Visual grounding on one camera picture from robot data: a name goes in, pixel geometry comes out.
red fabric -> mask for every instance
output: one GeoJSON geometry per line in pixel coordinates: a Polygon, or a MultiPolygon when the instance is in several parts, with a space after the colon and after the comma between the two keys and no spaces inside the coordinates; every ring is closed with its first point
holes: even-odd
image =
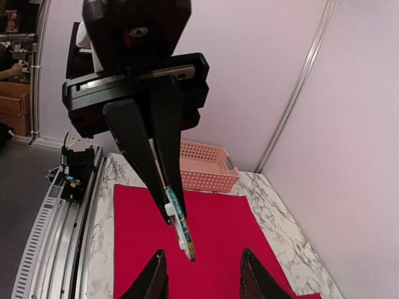
{"type": "Polygon", "coordinates": [[[115,298],[164,249],[170,299],[239,299],[241,254],[249,247],[293,298],[320,299],[292,291],[245,197],[185,191],[185,199],[195,263],[179,249],[174,228],[165,225],[147,189],[115,186],[115,298]]]}

floor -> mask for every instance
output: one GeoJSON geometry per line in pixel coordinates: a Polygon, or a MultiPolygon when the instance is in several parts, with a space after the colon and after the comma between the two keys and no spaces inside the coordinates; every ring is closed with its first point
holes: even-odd
{"type": "Polygon", "coordinates": [[[60,150],[10,141],[0,151],[0,298],[10,298],[19,262],[60,150]]]}

marble surface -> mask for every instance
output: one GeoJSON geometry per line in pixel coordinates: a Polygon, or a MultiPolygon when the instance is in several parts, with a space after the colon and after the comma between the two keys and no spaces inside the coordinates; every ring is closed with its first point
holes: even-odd
{"type": "MultiPolygon", "coordinates": [[[[113,295],[113,187],[145,185],[122,155],[110,154],[97,197],[90,246],[88,298],[113,295]]],[[[251,210],[270,243],[292,289],[298,295],[320,293],[324,299],[343,299],[295,220],[260,174],[241,173],[231,195],[246,196],[251,210]]]]}

white panel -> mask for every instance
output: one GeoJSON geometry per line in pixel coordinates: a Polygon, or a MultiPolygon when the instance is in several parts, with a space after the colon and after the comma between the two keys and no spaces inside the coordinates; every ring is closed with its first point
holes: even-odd
{"type": "Polygon", "coordinates": [[[70,35],[74,22],[82,20],[82,0],[51,0],[44,39],[40,84],[41,136],[63,140],[69,129],[67,110],[62,104],[70,35]]]}
{"type": "Polygon", "coordinates": [[[341,0],[266,176],[346,298],[398,298],[399,2],[341,0]]]}
{"type": "MultiPolygon", "coordinates": [[[[193,15],[176,50],[202,52],[211,65],[210,93],[191,141],[225,147],[242,170],[253,170],[295,83],[324,0],[193,0],[193,15]]],[[[46,35],[41,91],[42,136],[61,139],[61,104],[72,22],[80,1],[55,1],[46,35]]],[[[109,134],[105,149],[115,150],[109,134]]]]}

pink basket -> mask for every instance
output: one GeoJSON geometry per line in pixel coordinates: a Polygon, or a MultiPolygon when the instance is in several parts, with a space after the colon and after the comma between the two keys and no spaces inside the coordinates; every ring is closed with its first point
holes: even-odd
{"type": "Polygon", "coordinates": [[[188,141],[180,144],[180,171],[185,189],[230,192],[239,179],[224,148],[188,141]]]}

